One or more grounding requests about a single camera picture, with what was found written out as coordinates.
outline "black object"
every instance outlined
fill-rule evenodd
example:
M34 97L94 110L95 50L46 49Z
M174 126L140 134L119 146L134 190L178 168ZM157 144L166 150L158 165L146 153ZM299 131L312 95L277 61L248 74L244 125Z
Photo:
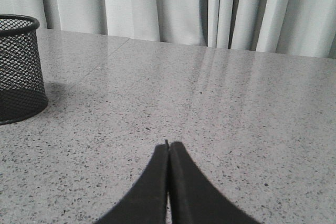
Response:
M207 180L181 142L156 146L136 184L96 224L164 224L167 190L174 224L259 224Z
M96 224L164 224L167 205L168 145L155 147L130 191Z
M181 142L170 146L169 195L174 224L258 224L206 179Z
M0 124L29 118L48 105L36 29L39 21L0 14Z

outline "granite countertop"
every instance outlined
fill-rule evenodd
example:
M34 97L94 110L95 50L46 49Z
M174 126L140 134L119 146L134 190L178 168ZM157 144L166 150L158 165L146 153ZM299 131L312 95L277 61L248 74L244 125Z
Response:
M262 223L335 223L336 60L37 34L49 106L0 126L0 223L93 223L165 139Z

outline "speckled countertop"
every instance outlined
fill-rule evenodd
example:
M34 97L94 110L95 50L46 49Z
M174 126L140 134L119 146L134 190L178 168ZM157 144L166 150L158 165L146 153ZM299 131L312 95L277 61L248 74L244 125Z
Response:
M263 223L336 220L336 60L39 29L49 106L0 126L0 223L93 223L182 141Z

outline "curtain fold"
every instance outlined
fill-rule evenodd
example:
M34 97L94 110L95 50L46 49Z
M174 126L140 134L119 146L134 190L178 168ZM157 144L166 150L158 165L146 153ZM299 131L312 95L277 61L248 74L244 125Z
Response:
M41 27L336 58L336 0L0 0Z

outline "black mesh pen holder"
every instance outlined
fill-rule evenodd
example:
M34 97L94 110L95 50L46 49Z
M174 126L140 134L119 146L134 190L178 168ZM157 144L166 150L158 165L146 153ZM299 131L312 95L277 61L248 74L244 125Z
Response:
M0 14L0 124L14 123L48 105L36 29L37 19Z

